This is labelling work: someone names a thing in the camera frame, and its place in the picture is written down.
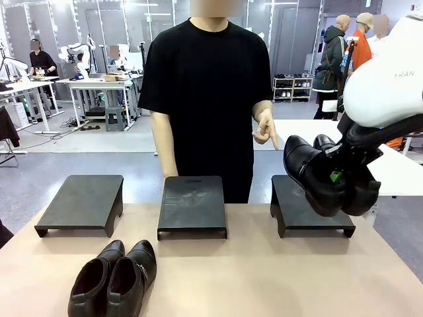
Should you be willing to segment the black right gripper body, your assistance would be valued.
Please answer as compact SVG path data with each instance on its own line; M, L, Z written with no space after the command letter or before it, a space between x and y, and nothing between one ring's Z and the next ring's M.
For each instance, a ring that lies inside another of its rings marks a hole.
M336 168L356 168L365 166L380 157L376 154L383 142L383 130L363 127L343 114L338 125L341 140L325 149L325 156Z

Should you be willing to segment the person's left hand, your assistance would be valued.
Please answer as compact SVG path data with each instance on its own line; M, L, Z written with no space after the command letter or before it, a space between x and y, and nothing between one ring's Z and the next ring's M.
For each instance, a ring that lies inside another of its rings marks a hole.
M252 133L254 140L258 144L265 144L269 140L272 141L275 150L279 150L278 137L272 115L272 109L269 107L254 107L254 120L257 122L257 130Z

